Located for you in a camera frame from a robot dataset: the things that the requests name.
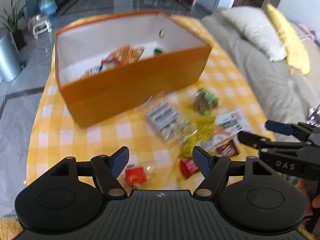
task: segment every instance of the screw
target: screw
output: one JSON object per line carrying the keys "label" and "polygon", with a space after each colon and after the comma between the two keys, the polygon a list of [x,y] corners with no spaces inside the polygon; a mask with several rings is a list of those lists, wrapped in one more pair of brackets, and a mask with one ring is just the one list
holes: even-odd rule
{"label": "screw", "polygon": [[212,191],[207,188],[201,188],[197,190],[197,194],[200,197],[209,197],[212,195]]}
{"label": "screw", "polygon": [[123,194],[124,194],[124,191],[120,188],[112,188],[111,190],[109,190],[109,195],[113,197],[119,197],[119,196],[122,196]]}

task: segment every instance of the red snack package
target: red snack package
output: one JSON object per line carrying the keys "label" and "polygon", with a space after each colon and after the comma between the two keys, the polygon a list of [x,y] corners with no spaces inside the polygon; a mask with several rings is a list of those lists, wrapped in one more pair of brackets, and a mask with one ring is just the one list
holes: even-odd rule
{"label": "red snack package", "polygon": [[125,171],[125,181],[128,185],[143,183],[147,180],[143,167],[127,168]]}
{"label": "red snack package", "polygon": [[225,145],[222,145],[218,148],[216,148],[216,151],[218,154],[222,154],[224,156],[232,157],[234,155],[238,155],[239,152],[236,148],[235,143],[233,140],[228,141]]}
{"label": "red snack package", "polygon": [[198,171],[198,167],[193,162],[192,158],[181,159],[179,161],[183,176],[188,179],[192,174]]}

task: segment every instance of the small white stool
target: small white stool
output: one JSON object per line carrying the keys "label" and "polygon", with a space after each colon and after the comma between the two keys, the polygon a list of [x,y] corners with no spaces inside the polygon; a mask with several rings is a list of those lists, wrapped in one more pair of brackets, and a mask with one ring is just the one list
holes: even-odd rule
{"label": "small white stool", "polygon": [[48,31],[49,33],[52,32],[52,24],[49,20],[49,17],[46,15],[39,14],[39,15],[33,17],[29,22],[29,26],[31,27],[30,29],[32,29],[32,34],[35,39],[38,38],[38,35],[40,33],[43,33],[45,31]]}

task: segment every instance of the cardboard box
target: cardboard box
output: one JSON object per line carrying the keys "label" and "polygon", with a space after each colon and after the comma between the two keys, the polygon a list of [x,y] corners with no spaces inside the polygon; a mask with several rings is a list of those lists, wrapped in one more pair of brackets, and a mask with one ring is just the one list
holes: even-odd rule
{"label": "cardboard box", "polygon": [[[140,60],[81,78],[124,45],[144,46]],[[158,46],[165,53],[154,56]],[[88,127],[196,83],[210,52],[210,45],[159,11],[106,15],[57,31],[56,81],[75,122]]]}

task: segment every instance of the gray tile floor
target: gray tile floor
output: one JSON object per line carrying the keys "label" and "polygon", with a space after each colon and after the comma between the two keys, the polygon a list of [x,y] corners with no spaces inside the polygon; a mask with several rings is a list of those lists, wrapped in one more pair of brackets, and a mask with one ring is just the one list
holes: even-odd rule
{"label": "gray tile floor", "polygon": [[14,215],[14,200],[25,187],[26,162],[32,125],[51,69],[55,31],[79,18],[99,14],[160,9],[201,19],[208,12],[175,0],[78,0],[69,2],[52,21],[52,33],[37,40],[26,36],[20,52],[27,65],[10,84],[0,84],[0,217]]}

